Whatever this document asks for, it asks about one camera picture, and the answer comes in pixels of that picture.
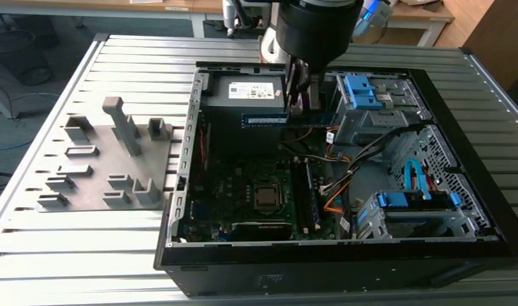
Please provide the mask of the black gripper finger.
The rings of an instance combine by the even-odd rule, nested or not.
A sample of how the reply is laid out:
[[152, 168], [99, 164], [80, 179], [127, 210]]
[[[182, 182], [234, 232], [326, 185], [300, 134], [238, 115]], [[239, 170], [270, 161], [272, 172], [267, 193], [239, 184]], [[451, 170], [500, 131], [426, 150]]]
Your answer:
[[324, 94], [322, 93], [323, 82], [324, 72], [310, 74], [310, 82], [307, 88], [307, 109], [310, 111], [326, 110]]
[[286, 112], [288, 116], [300, 115], [300, 83], [303, 81], [303, 63], [298, 58], [287, 58], [286, 62]]

